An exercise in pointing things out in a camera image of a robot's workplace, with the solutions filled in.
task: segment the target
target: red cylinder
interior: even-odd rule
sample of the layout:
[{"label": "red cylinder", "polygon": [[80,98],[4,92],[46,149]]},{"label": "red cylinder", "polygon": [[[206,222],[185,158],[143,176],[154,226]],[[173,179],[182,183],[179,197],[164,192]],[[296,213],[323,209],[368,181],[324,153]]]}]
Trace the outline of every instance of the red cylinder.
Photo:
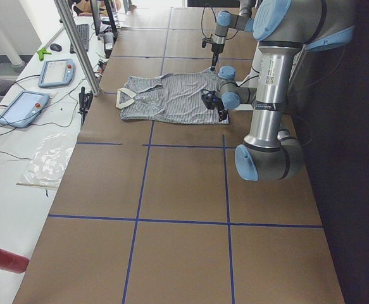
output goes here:
[{"label": "red cylinder", "polygon": [[0,248],[0,269],[21,274],[26,271],[29,262],[24,256]]}]

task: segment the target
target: gray striped shirt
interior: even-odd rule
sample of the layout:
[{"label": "gray striped shirt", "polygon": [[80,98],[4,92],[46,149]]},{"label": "gray striped shirt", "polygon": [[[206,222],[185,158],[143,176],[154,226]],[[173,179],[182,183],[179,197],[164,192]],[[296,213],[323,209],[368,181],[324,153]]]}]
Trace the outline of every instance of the gray striped shirt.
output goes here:
[{"label": "gray striped shirt", "polygon": [[[228,124],[228,119],[219,122],[217,110],[208,110],[201,99],[201,90],[215,90],[216,81],[216,73],[209,69],[156,78],[131,76],[125,87],[136,93],[135,102],[121,110],[121,118],[173,124]],[[129,99],[121,94],[122,103]]]}]

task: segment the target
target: label sticker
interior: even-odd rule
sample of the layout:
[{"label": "label sticker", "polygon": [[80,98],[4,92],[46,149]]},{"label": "label sticker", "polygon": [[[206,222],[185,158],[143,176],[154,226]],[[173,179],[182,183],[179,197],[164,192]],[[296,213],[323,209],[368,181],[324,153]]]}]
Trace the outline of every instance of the label sticker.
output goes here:
[{"label": "label sticker", "polygon": [[281,58],[270,58],[266,76],[266,84],[278,85],[279,73],[281,71]]}]

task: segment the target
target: blue tape grid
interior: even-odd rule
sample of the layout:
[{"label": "blue tape grid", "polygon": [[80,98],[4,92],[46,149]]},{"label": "blue tape grid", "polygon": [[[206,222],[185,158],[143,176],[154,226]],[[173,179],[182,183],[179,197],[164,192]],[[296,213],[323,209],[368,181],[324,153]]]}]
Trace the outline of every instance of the blue tape grid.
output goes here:
[{"label": "blue tape grid", "polygon": [[296,224],[265,224],[265,223],[235,223],[235,222],[212,222],[200,220],[165,220],[155,218],[130,218],[130,217],[95,217],[89,215],[67,215],[67,214],[48,214],[47,217],[61,219],[80,219],[80,220],[115,220],[123,222],[145,222],[145,223],[168,223],[168,224],[192,224],[192,225],[219,225],[219,226],[243,226],[243,227],[274,227],[274,228],[304,228],[304,229],[323,229],[321,225],[296,225]]},{"label": "blue tape grid", "polygon": [[[172,20],[172,8],[170,9],[170,17],[169,17],[169,28]],[[165,63],[165,55],[166,55],[166,47],[167,47],[168,34],[166,36],[165,42],[165,50],[163,57],[151,57],[151,56],[111,56],[111,57],[120,57],[120,58],[162,58],[162,66],[161,66],[161,74],[163,71],[164,63]],[[202,60],[211,58],[185,58],[185,57],[169,57],[175,59],[195,59]],[[223,58],[222,60],[242,60],[242,61],[251,61],[249,59],[238,59],[238,58]],[[116,94],[115,92],[104,92],[105,94]],[[194,225],[226,225],[228,229],[228,259],[229,259],[229,268],[230,268],[230,286],[231,286],[231,297],[232,304],[235,304],[235,282],[234,282],[234,265],[233,265],[233,254],[232,254],[232,235],[231,228],[232,226],[249,226],[249,227],[282,227],[282,228],[303,228],[303,229],[323,229],[321,225],[293,225],[293,224],[265,224],[265,223],[238,223],[230,221],[230,200],[229,200],[229,189],[228,189],[228,170],[227,170],[227,149],[235,149],[233,147],[226,147],[225,144],[225,135],[222,134],[222,146],[185,146],[185,145],[168,145],[168,144],[152,144],[152,136],[154,130],[154,122],[152,122],[151,131],[149,135],[149,142],[147,144],[143,144],[143,146],[147,147],[146,154],[146,162],[144,167],[144,173],[142,177],[142,185],[141,185],[141,193],[139,196],[139,202],[137,207],[136,218],[125,218],[125,217],[95,217],[95,216],[85,216],[85,215],[60,215],[60,214],[48,214],[48,217],[51,218],[68,218],[68,219],[89,219],[89,220],[115,220],[115,221],[127,221],[127,222],[135,222],[134,233],[132,236],[132,243],[130,248],[129,260],[127,273],[125,276],[125,285],[123,290],[122,304],[125,304],[128,284],[130,278],[130,270],[132,267],[132,259],[134,255],[135,248],[135,240],[137,234],[137,228],[139,222],[156,222],[156,223],[170,223],[170,224],[194,224]],[[77,144],[87,144],[87,145],[110,145],[110,146],[120,146],[122,143],[115,142],[77,142]],[[146,181],[146,173],[147,166],[149,163],[149,155],[151,148],[199,148],[199,149],[222,149],[223,151],[223,165],[224,165],[224,176],[225,176],[225,196],[226,196],[226,204],[227,204],[227,221],[226,222],[212,222],[212,221],[196,221],[196,220],[167,220],[167,219],[153,219],[153,218],[140,218],[141,214],[141,205],[142,205],[142,196],[144,192],[144,185]]]}]

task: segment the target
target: metal pole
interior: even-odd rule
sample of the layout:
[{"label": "metal pole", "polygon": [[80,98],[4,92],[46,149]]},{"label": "metal pole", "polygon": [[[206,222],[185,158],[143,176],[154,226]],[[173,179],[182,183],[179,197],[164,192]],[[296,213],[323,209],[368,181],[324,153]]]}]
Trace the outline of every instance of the metal pole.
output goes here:
[{"label": "metal pole", "polygon": [[63,26],[65,27],[66,33],[75,49],[78,61],[83,68],[84,75],[89,82],[93,95],[97,96],[100,93],[100,86],[97,82],[96,75],[90,64],[89,57],[83,47],[80,36],[78,35],[75,22],[73,21],[72,12],[68,6],[66,0],[54,0],[55,5],[58,9],[60,18],[62,19]]}]

